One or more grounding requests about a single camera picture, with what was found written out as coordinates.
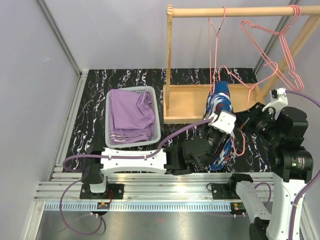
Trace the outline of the white perforated plastic basket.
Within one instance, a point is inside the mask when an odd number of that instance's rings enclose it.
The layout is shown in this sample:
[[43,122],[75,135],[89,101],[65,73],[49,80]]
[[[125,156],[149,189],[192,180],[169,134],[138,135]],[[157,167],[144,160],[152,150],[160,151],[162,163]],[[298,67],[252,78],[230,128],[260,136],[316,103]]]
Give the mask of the white perforated plastic basket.
[[109,148],[131,148],[157,143],[161,138],[157,96],[151,86],[111,89],[105,102],[105,143]]

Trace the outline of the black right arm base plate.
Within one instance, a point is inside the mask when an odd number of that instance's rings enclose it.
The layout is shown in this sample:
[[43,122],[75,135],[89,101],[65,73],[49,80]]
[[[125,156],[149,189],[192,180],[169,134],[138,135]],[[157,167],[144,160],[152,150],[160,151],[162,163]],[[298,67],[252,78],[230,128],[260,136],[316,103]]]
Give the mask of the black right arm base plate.
[[214,200],[230,200],[235,198],[227,183],[210,182],[206,185],[206,189],[212,194]]

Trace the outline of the blue patterned trousers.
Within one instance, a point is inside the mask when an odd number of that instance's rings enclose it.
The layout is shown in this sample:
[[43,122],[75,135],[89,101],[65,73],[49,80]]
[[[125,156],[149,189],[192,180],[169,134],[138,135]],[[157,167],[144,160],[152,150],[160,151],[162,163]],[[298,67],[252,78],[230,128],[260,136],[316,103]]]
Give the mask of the blue patterned trousers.
[[[209,94],[207,97],[205,112],[203,115],[204,119],[209,119],[213,112],[219,113],[221,111],[227,111],[233,113],[233,106],[231,103],[230,91],[228,88],[228,83],[226,81],[219,81],[215,84],[213,94]],[[206,137],[206,127],[203,127],[203,134]],[[209,155],[213,160],[210,162],[209,167],[211,171],[219,171],[225,167],[231,150],[233,148],[230,136],[235,137],[232,132],[228,135],[228,140],[226,141],[222,151],[219,155]]]

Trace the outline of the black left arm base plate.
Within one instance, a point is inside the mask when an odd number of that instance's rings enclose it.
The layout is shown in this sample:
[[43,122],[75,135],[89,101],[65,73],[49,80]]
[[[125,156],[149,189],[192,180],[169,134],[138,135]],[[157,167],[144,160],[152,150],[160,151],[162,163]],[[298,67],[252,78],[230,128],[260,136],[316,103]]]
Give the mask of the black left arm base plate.
[[102,192],[93,192],[89,184],[82,184],[79,198],[82,200],[122,200],[125,185],[120,183],[107,183]]

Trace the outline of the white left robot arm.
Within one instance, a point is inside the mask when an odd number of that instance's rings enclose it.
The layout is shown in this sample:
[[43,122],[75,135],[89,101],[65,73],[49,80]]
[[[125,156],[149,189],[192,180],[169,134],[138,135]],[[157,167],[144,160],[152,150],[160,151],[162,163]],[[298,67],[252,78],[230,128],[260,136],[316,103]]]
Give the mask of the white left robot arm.
[[106,148],[102,153],[86,155],[88,164],[82,170],[84,193],[102,199],[113,192],[108,176],[117,172],[151,172],[174,176],[194,171],[224,167],[233,147],[233,132],[205,126],[203,136],[195,136],[179,144],[164,147],[162,141],[156,150],[128,151]]

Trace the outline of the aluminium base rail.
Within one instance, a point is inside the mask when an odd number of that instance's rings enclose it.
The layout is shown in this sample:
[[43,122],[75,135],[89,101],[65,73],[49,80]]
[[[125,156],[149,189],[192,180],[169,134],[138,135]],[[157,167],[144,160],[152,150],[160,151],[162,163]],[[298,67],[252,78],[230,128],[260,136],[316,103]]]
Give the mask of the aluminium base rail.
[[[34,201],[45,210],[93,212],[231,212],[240,197],[216,200],[207,190],[208,183],[227,184],[229,173],[160,175],[155,173],[116,173],[107,181],[124,184],[123,199],[80,199],[79,173],[57,173],[52,181],[39,183]],[[271,172],[252,172],[260,200],[273,202],[274,181]]]

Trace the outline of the aluminium corner frame post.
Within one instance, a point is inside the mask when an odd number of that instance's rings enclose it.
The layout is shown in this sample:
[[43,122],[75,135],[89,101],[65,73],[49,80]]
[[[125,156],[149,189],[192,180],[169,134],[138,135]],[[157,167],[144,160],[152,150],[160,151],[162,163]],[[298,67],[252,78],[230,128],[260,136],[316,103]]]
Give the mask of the aluminium corner frame post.
[[75,72],[75,74],[77,75],[78,78],[82,78],[84,75],[88,75],[88,71],[87,70],[82,70],[75,57],[73,56],[70,48],[68,47],[68,44],[65,40],[65,38],[63,37],[58,24],[56,23],[47,3],[45,0],[36,0],[35,1],[37,3],[37,5],[39,6],[41,12],[43,13],[51,31],[53,32],[59,46],[61,47],[65,57],[67,58],[68,62],[70,63],[73,71]]

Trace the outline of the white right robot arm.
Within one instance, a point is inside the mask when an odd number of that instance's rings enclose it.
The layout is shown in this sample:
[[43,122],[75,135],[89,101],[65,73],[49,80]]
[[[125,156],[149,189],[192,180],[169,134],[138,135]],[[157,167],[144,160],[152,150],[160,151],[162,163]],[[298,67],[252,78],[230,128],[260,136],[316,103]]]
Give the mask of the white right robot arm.
[[236,126],[258,135],[268,149],[274,184],[272,212],[260,200],[253,179],[234,173],[228,180],[227,193],[240,198],[250,219],[251,240],[298,240],[301,215],[299,201],[312,184],[313,158],[302,146],[309,126],[307,114],[285,106],[276,109],[256,103],[236,114]]

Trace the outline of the purple trousers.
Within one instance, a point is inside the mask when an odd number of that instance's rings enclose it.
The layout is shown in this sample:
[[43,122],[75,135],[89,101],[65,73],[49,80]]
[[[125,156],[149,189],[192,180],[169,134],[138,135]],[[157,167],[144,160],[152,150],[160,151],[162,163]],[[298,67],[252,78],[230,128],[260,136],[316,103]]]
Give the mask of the purple trousers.
[[154,134],[153,97],[144,93],[112,89],[109,95],[109,134],[114,144],[148,141]]

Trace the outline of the wooden clothes rack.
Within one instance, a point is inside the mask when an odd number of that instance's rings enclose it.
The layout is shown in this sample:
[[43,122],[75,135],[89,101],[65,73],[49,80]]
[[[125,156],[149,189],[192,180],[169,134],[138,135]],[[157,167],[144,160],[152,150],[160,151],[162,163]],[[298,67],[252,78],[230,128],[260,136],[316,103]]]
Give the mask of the wooden clothes rack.
[[[320,7],[318,5],[299,6],[301,16],[290,28],[285,38],[294,57],[306,44],[313,32],[320,24]],[[209,74],[209,84],[192,85],[171,85],[171,54],[172,54],[172,33],[174,18],[207,18],[209,21],[214,17],[223,19],[231,17],[273,17],[291,16],[294,10],[288,6],[278,7],[235,7],[235,8],[173,8],[167,6],[167,68],[166,84],[163,86],[163,120],[165,124],[191,124],[202,119],[208,93],[215,89],[216,80],[214,73]],[[288,74],[288,65],[285,57],[280,63],[273,62],[265,54],[258,43],[252,38],[245,26],[260,29],[279,37],[281,31],[271,31],[265,27],[253,24],[250,21],[242,20],[241,29],[244,31],[250,42],[259,52],[266,64],[273,70],[272,74],[260,81],[250,94],[249,107],[263,100],[267,93],[272,90],[278,80],[281,80],[287,88],[295,90],[296,84]],[[230,87],[231,103],[238,112],[247,108],[249,89],[238,82]]]

